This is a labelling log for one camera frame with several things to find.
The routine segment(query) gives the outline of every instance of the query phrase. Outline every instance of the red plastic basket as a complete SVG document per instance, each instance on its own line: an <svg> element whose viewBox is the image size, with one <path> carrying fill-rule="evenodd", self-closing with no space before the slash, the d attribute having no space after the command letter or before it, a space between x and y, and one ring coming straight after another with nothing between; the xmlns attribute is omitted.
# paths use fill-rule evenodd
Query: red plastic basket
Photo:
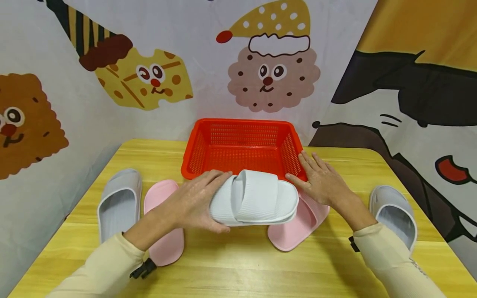
<svg viewBox="0 0 477 298"><path fill-rule="evenodd" d="M285 121L200 119L189 137L182 176L194 179L212 169L291 173L307 181L298 160L303 150L293 125Z"/></svg>

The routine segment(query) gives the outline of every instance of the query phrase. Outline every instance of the white slipper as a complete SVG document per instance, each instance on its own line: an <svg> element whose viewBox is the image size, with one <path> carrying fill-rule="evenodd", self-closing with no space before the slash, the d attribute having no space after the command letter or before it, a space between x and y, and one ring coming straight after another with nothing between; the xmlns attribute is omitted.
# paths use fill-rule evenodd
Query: white slipper
<svg viewBox="0 0 477 298"><path fill-rule="evenodd" d="M395 188L380 185L369 196L369 210L378 222L395 232L412 253L417 240L417 225L407 199Z"/></svg>
<svg viewBox="0 0 477 298"><path fill-rule="evenodd" d="M279 225L297 212L298 191L274 174L243 170L230 177L210 202L210 216L227 226Z"/></svg>
<svg viewBox="0 0 477 298"><path fill-rule="evenodd" d="M135 169L124 169L109 179L97 210L100 243L139 220L141 190L141 175Z"/></svg>

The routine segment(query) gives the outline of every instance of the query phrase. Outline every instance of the gray slipper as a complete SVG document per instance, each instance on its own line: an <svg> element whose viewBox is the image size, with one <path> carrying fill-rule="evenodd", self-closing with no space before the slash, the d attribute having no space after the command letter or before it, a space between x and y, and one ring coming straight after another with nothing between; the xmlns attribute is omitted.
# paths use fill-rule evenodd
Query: gray slipper
<svg viewBox="0 0 477 298"><path fill-rule="evenodd" d="M378 222L395 232L412 253L417 240L417 225L406 197L391 186L377 186L369 196L369 210Z"/></svg>
<svg viewBox="0 0 477 298"><path fill-rule="evenodd" d="M141 190L141 175L135 169L122 170L109 179L97 210L100 243L139 220Z"/></svg>

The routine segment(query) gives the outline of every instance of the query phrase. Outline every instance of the beige sleeve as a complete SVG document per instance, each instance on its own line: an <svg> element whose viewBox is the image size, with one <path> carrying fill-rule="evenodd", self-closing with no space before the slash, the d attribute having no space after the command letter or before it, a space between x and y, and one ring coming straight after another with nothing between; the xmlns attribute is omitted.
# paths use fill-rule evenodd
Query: beige sleeve
<svg viewBox="0 0 477 298"><path fill-rule="evenodd" d="M402 240L383 224L353 234L367 267L383 283L391 298L439 298L445 295L410 258Z"/></svg>
<svg viewBox="0 0 477 298"><path fill-rule="evenodd" d="M127 285L129 274L142 264L143 256L143 251L118 233L91 253L85 264L47 298L114 297Z"/></svg>

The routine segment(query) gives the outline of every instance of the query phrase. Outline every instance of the striped pattern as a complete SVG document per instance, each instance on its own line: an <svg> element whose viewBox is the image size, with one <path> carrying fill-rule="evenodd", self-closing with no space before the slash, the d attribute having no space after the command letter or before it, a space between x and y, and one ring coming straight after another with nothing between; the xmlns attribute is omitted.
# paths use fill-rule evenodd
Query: striped pattern
<svg viewBox="0 0 477 298"><path fill-rule="evenodd" d="M96 46L99 41L115 35L65 4L63 0L45 0L45 2L46 6L56 15L80 57L85 55L90 48Z"/></svg>

